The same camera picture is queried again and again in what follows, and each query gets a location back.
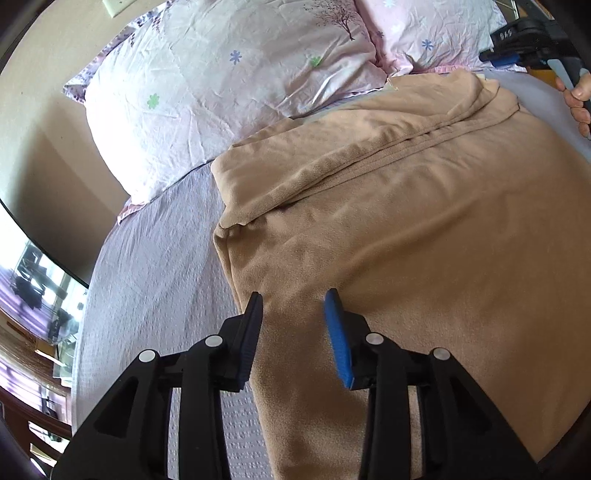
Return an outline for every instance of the pink pillow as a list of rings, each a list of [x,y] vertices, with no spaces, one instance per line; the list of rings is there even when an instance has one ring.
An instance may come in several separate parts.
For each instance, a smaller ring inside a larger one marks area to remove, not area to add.
[[[356,0],[389,75],[491,67],[478,59],[506,24],[493,0]]]

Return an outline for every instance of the silver screw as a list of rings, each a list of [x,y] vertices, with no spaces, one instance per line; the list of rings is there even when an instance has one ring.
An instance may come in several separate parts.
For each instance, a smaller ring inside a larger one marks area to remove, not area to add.
[[[379,333],[372,332],[367,334],[365,341],[370,345],[381,345],[384,342],[384,337],[382,337]]]
[[[452,356],[451,353],[448,350],[445,350],[444,348],[438,347],[433,351],[433,356],[437,359],[437,360],[449,360],[449,358]]]
[[[223,338],[219,335],[212,335],[205,339],[205,345],[212,348],[220,346],[223,343]]]
[[[139,355],[139,361],[145,364],[150,363],[152,360],[156,358],[156,352],[153,350],[144,350]]]

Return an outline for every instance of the beige wall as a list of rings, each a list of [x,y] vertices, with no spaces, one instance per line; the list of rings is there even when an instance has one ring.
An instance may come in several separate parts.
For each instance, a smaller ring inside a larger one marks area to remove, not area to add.
[[[35,242],[86,281],[128,195],[102,161],[84,107],[61,87],[159,3],[139,0],[111,19],[100,0],[56,0],[0,73],[0,198]]]

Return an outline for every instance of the purple floral pillow trim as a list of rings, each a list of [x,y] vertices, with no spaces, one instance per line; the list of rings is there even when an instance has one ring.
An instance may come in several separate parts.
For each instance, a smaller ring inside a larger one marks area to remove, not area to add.
[[[132,37],[136,31],[138,31],[146,23],[152,21],[154,18],[157,18],[159,23],[164,11],[174,2],[175,0],[168,0],[153,10],[150,10],[148,13],[140,15],[138,18],[129,22],[125,28],[121,30],[119,34],[113,40],[111,40],[109,44],[103,48],[100,53],[78,75],[76,75],[74,78],[72,78],[72,80],[64,85],[62,90],[64,95],[68,98],[71,98],[75,102],[84,104],[86,88],[92,80],[92,77],[95,76],[96,71],[99,69],[104,59],[107,58],[107,55],[109,55],[109,53],[111,53],[129,37]]]

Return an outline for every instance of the blue flower print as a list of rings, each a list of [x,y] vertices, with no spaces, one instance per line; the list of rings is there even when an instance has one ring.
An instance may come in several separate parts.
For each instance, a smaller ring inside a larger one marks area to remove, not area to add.
[[[423,43],[421,44],[421,46],[425,50],[432,50],[433,48],[435,48],[435,45],[433,45],[433,42],[431,40],[423,40]]]
[[[234,50],[232,53],[230,53],[230,61],[233,61],[234,65],[238,63],[241,58],[242,55],[240,55],[240,52],[238,50]]]

